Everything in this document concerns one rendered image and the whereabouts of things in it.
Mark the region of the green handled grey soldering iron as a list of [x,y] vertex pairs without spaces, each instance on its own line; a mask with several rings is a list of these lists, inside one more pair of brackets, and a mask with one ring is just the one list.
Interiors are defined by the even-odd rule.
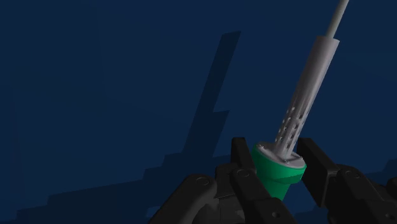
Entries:
[[349,1],[339,0],[326,34],[316,38],[275,141],[256,143],[251,152],[258,178],[280,200],[306,170],[305,159],[293,149],[337,51],[340,41],[335,34]]

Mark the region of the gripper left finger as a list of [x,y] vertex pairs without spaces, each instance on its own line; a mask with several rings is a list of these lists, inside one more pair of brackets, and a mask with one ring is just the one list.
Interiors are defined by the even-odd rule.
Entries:
[[296,224],[296,220],[262,185],[246,140],[235,137],[230,162],[217,166],[216,177],[185,177],[148,224]]

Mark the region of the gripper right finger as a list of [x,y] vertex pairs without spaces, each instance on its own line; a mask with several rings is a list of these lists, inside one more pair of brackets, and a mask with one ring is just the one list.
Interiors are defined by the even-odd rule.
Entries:
[[397,176],[380,185],[357,168],[336,164],[311,139],[299,138],[296,152],[307,168],[302,181],[329,224],[397,224]]

